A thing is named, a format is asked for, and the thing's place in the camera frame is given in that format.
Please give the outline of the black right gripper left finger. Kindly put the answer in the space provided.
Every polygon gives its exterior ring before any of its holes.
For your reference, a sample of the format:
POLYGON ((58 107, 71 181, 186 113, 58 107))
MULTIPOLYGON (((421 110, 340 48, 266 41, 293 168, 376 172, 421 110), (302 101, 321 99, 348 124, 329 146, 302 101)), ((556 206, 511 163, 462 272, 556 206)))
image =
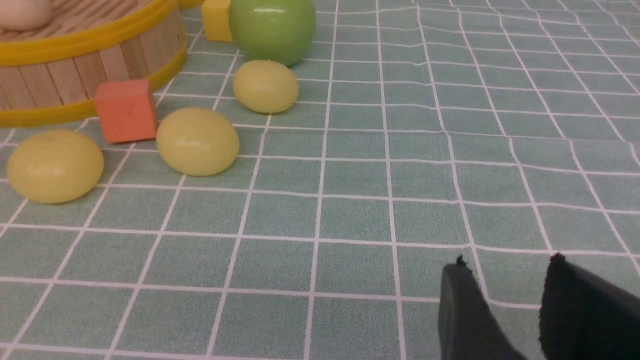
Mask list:
POLYGON ((501 330, 461 255, 442 269, 438 337, 442 360, 525 359, 501 330))

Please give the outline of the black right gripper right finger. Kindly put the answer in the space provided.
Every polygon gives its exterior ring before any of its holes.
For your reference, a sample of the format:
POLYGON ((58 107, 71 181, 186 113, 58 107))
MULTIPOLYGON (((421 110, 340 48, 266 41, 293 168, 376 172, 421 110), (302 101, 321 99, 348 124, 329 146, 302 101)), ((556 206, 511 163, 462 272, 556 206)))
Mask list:
POLYGON ((547 360, 637 360, 640 299, 556 253, 544 281, 539 341, 547 360))

